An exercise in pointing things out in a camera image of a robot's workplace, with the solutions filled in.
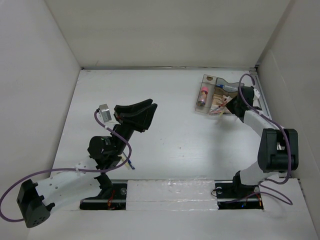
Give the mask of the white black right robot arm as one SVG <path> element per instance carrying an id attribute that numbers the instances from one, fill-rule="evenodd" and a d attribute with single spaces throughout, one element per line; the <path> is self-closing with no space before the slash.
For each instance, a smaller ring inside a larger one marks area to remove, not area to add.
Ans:
<path id="1" fill-rule="evenodd" d="M 241 86 L 237 96 L 226 104 L 233 115 L 260 136 L 256 162 L 238 171 L 232 179 L 230 188 L 237 197 L 243 197 L 250 188 L 276 173 L 290 174 L 299 165 L 298 132 L 282 127 L 253 107 L 255 95 L 254 87 Z"/>

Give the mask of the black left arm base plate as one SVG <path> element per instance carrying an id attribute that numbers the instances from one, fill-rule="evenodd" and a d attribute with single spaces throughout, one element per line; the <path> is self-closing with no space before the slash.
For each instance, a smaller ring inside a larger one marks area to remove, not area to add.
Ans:
<path id="1" fill-rule="evenodd" d="M 88 197 L 80 201 L 79 209 L 85 211 L 121 211 L 126 209 L 127 182 L 114 182 L 113 189 L 108 193 L 101 191 L 95 197 Z"/>

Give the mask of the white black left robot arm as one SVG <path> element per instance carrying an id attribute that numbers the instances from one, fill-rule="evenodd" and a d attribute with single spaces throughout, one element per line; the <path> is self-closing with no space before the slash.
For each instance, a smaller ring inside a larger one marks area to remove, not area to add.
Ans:
<path id="1" fill-rule="evenodd" d="M 52 168 L 54 176 L 21 181 L 17 205 L 22 220 L 31 229 L 44 223 L 54 212 L 87 198 L 108 199 L 113 204 L 116 194 L 108 172 L 126 165 L 132 155 L 129 140 L 134 132 L 143 133 L 151 126 L 158 105 L 147 99 L 132 105 L 116 105 L 114 119 L 103 113 L 103 106 L 94 112 L 95 121 L 109 132 L 107 136 L 93 136 L 88 144 L 88 158 L 70 168 Z"/>

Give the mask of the blue white ballpoint pen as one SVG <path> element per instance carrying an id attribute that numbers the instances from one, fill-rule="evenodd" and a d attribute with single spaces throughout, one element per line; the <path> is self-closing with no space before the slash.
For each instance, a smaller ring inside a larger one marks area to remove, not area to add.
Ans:
<path id="1" fill-rule="evenodd" d="M 126 163 L 126 166 L 127 166 L 128 169 L 131 169 L 131 170 L 135 170 L 136 169 L 130 160 Z"/>

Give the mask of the orange yellow highlighter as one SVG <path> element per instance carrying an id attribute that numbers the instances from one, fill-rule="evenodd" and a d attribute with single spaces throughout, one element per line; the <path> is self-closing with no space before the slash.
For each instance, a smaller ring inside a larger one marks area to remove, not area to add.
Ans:
<path id="1" fill-rule="evenodd" d="M 209 114 L 210 115 L 219 115 L 221 113 L 221 110 L 215 110 L 215 111 L 210 111 Z"/>

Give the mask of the pink capped pencil tube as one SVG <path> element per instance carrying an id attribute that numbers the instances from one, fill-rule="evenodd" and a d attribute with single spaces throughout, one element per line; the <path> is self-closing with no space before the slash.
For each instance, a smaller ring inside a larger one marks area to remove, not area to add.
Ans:
<path id="1" fill-rule="evenodd" d="M 206 86 L 203 86 L 200 89 L 196 104 L 200 107 L 204 107 L 207 103 L 207 96 L 209 93 L 209 89 Z"/>

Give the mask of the red pen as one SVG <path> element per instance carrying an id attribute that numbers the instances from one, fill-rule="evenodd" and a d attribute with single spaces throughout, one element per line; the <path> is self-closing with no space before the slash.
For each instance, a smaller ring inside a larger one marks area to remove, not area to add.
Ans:
<path id="1" fill-rule="evenodd" d="M 224 108 L 225 105 L 226 105 L 225 103 L 222 104 L 222 105 L 219 105 L 218 107 L 216 107 L 215 109 L 213 109 L 212 112 L 216 112 L 216 111 L 218 111 L 220 108 Z"/>

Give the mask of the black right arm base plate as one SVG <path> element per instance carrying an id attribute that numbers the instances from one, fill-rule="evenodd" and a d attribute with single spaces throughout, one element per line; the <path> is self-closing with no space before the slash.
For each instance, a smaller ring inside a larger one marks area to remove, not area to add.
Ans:
<path id="1" fill-rule="evenodd" d="M 211 195 L 217 199 L 218 210 L 263 210 L 263 201 L 255 186 L 235 190 L 228 181 L 215 182 Z"/>

